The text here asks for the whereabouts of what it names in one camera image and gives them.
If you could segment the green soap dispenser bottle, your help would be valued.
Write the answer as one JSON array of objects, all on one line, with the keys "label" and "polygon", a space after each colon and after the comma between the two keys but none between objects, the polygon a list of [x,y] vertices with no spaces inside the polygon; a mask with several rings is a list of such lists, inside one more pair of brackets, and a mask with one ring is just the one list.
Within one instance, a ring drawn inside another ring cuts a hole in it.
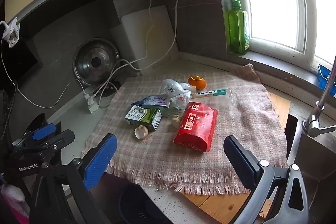
[{"label": "green soap dispenser bottle", "polygon": [[228,26],[231,52],[245,55],[249,50],[249,18],[239,0],[234,0],[228,11]]}]

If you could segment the white clip device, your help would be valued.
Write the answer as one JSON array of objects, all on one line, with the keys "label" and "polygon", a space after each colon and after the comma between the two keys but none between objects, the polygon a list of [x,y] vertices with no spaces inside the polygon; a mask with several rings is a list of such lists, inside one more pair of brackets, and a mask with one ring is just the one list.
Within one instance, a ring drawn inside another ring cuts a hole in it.
[{"label": "white clip device", "polygon": [[19,40],[20,24],[17,17],[15,17],[9,24],[1,20],[1,25],[4,26],[2,38],[7,41],[9,48],[13,48]]}]

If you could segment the beige food scrap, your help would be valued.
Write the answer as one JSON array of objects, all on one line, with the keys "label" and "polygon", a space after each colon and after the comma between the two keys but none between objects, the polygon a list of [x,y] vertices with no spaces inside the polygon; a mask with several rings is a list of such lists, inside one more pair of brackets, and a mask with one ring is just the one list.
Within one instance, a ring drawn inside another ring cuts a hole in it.
[{"label": "beige food scrap", "polygon": [[182,116],[180,115],[174,115],[171,118],[171,124],[175,127],[175,128],[180,128],[182,123]]}]

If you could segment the black dish with scraps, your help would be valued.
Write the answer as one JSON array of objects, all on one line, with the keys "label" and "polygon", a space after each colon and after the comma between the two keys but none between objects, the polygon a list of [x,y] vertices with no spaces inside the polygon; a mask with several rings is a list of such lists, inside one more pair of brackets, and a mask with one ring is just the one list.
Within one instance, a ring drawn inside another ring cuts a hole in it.
[{"label": "black dish with scraps", "polygon": [[118,80],[110,80],[105,88],[103,88],[100,92],[102,97],[109,97],[116,93],[121,87],[121,83]]}]

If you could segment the chrome faucet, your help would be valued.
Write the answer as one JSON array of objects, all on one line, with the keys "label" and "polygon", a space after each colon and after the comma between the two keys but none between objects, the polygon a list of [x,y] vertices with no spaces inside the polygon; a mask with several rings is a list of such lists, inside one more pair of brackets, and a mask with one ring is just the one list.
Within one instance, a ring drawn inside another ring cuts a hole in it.
[{"label": "chrome faucet", "polygon": [[334,86],[334,82],[335,82],[335,61],[333,62],[333,66],[327,79],[325,88],[322,92],[321,98],[316,101],[315,106],[311,111],[310,115],[302,123],[304,132],[306,132],[306,134],[309,135],[310,137],[316,138],[319,135],[335,131],[335,125],[329,127],[319,126],[319,116],[324,110],[324,105],[326,103],[327,97],[330,95],[332,87]]}]

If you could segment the steel pot lid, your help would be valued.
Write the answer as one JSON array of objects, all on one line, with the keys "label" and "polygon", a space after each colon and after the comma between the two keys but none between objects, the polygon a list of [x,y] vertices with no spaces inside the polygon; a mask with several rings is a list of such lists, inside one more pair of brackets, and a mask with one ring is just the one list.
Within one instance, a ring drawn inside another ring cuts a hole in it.
[{"label": "steel pot lid", "polygon": [[76,78],[86,86],[98,86],[109,77],[120,56],[116,46],[109,40],[93,38],[83,43],[73,58]]}]

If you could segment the pink plaid cloth mat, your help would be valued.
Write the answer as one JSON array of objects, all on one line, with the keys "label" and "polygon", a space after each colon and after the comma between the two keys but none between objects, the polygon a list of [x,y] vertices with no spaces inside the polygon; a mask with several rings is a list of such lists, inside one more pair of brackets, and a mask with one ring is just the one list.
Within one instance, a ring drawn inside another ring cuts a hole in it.
[{"label": "pink plaid cloth mat", "polygon": [[181,81],[187,79],[187,74],[128,78],[86,140],[84,151],[112,133],[117,138],[117,149],[108,173],[151,188],[166,190],[175,186],[187,194],[245,193],[223,150],[229,135],[259,160],[285,167],[285,133],[254,67],[248,64],[231,72],[205,73],[204,78],[209,89],[229,89],[230,97],[191,102],[179,127],[163,118],[158,128],[142,140],[136,138],[134,126],[125,118],[131,105],[159,94],[165,79]]}]

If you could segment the toothpaste tube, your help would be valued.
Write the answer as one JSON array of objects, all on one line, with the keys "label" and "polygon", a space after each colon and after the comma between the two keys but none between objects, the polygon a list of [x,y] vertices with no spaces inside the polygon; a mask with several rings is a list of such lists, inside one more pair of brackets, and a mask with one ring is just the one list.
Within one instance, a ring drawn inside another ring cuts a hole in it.
[{"label": "toothpaste tube", "polygon": [[149,107],[163,107],[168,108],[169,107],[169,100],[167,98],[167,95],[165,94],[158,94],[158,95],[151,95],[147,96],[144,99],[134,102],[131,105],[143,107],[143,108],[149,108]]}]

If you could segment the white cutting board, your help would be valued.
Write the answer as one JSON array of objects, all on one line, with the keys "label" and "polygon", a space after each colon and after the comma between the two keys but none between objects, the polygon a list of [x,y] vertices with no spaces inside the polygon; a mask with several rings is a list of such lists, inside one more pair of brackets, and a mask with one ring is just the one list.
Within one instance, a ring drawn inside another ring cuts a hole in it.
[{"label": "white cutting board", "polygon": [[143,70],[139,75],[153,74],[165,65],[179,60],[179,50],[172,45],[174,31],[166,6],[157,6],[125,15],[121,24],[111,28],[120,57]]}]

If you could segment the white plastic bag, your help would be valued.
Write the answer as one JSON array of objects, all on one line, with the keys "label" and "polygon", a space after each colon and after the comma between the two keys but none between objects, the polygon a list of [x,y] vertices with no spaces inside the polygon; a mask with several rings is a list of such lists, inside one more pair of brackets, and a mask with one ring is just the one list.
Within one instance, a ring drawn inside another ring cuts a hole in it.
[{"label": "white plastic bag", "polygon": [[196,87],[189,83],[179,83],[172,79],[165,79],[162,81],[160,93],[167,95],[170,110],[182,113],[190,102],[191,95],[196,91]]}]

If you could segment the green milk carton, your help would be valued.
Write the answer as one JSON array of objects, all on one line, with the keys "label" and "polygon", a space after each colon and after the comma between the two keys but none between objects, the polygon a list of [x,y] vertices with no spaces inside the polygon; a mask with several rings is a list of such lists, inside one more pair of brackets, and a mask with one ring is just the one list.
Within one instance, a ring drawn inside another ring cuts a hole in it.
[{"label": "green milk carton", "polygon": [[127,112],[125,119],[129,125],[135,127],[143,125],[149,131],[155,131],[162,119],[162,114],[159,109],[145,109],[133,105]]}]

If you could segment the white power strip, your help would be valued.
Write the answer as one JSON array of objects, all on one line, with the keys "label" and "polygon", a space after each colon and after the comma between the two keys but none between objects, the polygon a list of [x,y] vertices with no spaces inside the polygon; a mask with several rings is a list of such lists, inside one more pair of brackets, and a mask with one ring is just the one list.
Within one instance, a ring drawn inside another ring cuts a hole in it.
[{"label": "white power strip", "polygon": [[86,99],[87,101],[87,105],[88,105],[88,110],[91,112],[91,113],[94,113],[96,112],[98,109],[99,109],[99,105],[98,103],[96,102],[94,96],[90,96],[89,94],[84,94],[84,98]]}]

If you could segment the broken eggshell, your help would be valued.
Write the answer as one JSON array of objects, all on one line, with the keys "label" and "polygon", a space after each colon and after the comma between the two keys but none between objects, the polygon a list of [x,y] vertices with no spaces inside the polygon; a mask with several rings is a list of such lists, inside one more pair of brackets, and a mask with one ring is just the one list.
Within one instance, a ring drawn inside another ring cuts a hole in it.
[{"label": "broken eggshell", "polygon": [[145,139],[148,136],[149,130],[146,126],[140,125],[137,128],[135,128],[134,134],[135,134],[135,137],[138,140],[142,140],[142,139]]}]

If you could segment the red snack bag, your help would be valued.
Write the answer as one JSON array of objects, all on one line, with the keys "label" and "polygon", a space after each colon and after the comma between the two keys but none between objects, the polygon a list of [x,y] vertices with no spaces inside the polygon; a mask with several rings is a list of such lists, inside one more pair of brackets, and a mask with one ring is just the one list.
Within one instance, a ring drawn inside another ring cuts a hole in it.
[{"label": "red snack bag", "polygon": [[217,117],[216,109],[199,102],[189,102],[173,143],[199,152],[209,152]]}]

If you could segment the crushed clear plastic bottle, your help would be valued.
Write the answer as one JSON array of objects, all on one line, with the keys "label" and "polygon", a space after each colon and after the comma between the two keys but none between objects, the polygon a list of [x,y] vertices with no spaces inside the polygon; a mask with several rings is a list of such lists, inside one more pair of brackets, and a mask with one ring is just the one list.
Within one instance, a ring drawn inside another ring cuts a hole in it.
[{"label": "crushed clear plastic bottle", "polygon": [[217,89],[191,94],[191,102],[199,102],[212,108],[231,107],[233,99],[230,89]]}]

